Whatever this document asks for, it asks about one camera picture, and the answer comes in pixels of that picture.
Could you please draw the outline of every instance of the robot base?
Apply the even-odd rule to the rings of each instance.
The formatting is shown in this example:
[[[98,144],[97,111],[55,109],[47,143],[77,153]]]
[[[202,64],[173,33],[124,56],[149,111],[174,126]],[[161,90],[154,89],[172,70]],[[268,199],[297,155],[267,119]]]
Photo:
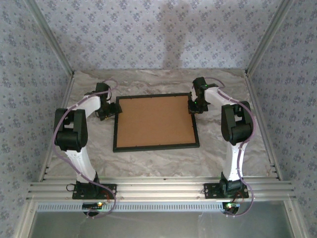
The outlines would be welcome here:
[[[96,174],[96,177],[94,179],[94,182],[99,183],[98,175]],[[117,193],[117,185],[112,183],[107,184],[101,184],[110,190],[114,194]],[[73,199],[75,200],[88,200],[88,199],[98,199],[98,200],[111,200],[114,199],[112,193],[110,193],[108,190],[99,187],[97,185],[94,185],[90,182],[79,182],[76,181],[76,184],[74,184],[74,190],[73,190]]]
[[[223,173],[219,183],[204,184],[205,199],[213,198],[249,198],[248,188],[240,180],[228,181]]]

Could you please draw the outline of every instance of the aluminum frame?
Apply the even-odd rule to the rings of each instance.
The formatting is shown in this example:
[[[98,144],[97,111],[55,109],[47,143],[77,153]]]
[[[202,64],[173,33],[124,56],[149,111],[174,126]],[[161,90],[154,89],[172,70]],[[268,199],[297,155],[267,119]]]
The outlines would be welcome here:
[[[266,122],[265,122],[261,107],[260,107],[258,97],[255,94],[255,89],[254,89],[253,83],[247,75],[246,75],[245,79],[246,79],[247,87],[248,87],[249,92],[250,92],[250,97],[251,97],[251,102],[252,102],[253,108],[256,111],[259,129],[261,131],[261,135],[262,135],[264,146],[265,146],[265,149],[266,149],[266,152],[268,155],[268,159],[269,159],[270,163],[275,166],[277,177],[280,180],[283,180],[282,172],[281,172],[279,163],[277,161],[275,151],[273,149],[273,143],[272,143],[272,140],[269,136],[269,132],[268,132],[268,129],[266,126]]]
[[[269,47],[271,41],[273,40],[276,32],[278,31],[279,27],[284,21],[286,14],[288,13],[289,9],[293,5],[294,0],[282,0],[280,5],[278,6],[275,14],[272,18],[270,25],[267,27],[263,37],[257,47],[256,51],[254,52],[249,65],[247,67],[247,72],[249,76],[252,76],[254,71],[256,70],[258,64],[261,62],[261,59],[266,52],[267,48]]]
[[[63,202],[78,204],[78,202],[100,202],[103,200],[72,200],[72,192],[66,191],[69,183],[76,181],[76,177],[54,178],[48,177],[44,182],[34,182],[30,186],[27,195],[27,203],[24,208],[18,230],[17,238],[28,237],[38,203]],[[203,184],[206,182],[218,182],[219,178],[193,178],[193,177],[164,177],[164,178],[101,178],[102,183],[116,183],[117,200],[127,202],[199,202],[208,204],[211,202],[228,202],[230,199],[205,199],[202,193]],[[280,181],[277,178],[246,177],[255,193],[255,202],[260,201],[284,201],[288,219],[296,238],[306,238],[308,233],[299,211],[292,182]]]
[[[34,19],[36,20],[39,28],[43,32],[47,42],[51,46],[53,52],[55,53],[57,59],[61,63],[62,67],[64,68],[65,72],[69,75],[73,73],[73,70],[67,60],[66,55],[64,54],[63,50],[59,46],[57,39],[55,37],[54,32],[50,28],[48,22],[46,21],[41,9],[37,5],[35,0],[25,0],[26,5],[28,6],[31,14],[33,15]]]
[[[67,107],[68,99],[69,99],[71,90],[73,88],[73,84],[74,84],[74,74],[71,76],[71,78],[67,84],[66,91],[65,91],[62,103],[60,105],[61,108]],[[48,150],[45,154],[44,162],[43,162],[43,165],[41,168],[41,172],[40,172],[40,176],[39,176],[38,181],[43,181],[44,176],[46,175],[46,169],[49,168],[49,164],[51,163],[52,155],[53,155],[53,150],[52,150],[52,144],[50,141],[49,146],[48,146]]]

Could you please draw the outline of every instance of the floral pattern wall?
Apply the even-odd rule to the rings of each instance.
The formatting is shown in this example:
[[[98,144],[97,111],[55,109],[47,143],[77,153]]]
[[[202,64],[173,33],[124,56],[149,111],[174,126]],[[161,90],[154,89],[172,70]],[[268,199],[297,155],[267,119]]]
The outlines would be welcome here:
[[[37,0],[74,70],[246,68],[280,0]]]
[[[317,237],[317,2],[297,0],[252,76],[285,180]]]
[[[0,237],[36,181],[69,76],[22,0],[0,1]]]

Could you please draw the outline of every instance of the gray marble table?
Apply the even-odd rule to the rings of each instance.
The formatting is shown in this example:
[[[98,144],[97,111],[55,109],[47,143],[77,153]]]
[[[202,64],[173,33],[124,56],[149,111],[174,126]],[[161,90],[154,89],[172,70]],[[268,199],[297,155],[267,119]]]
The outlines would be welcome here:
[[[189,92],[192,81],[200,76],[219,78],[226,84],[225,93],[237,100],[251,102],[243,70],[239,69],[98,70],[75,72],[68,106],[82,99],[85,93],[93,91],[97,82],[111,77],[118,82],[118,88],[112,94],[115,99],[116,96]],[[226,142],[221,136],[220,119],[221,110],[212,106],[209,112],[196,115],[200,148],[113,153],[114,118],[100,121],[91,115],[88,118],[87,150],[99,176],[218,177],[226,157]],[[47,173],[49,176],[75,175],[68,164],[54,155]],[[274,176],[258,125],[256,136],[245,152],[243,174]]]

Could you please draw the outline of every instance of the cork board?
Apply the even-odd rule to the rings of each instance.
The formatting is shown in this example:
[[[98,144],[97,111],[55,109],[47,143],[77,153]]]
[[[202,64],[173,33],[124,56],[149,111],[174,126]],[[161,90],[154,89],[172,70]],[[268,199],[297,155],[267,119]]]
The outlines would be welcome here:
[[[113,151],[199,147],[195,116],[188,113],[188,93],[117,97]]]

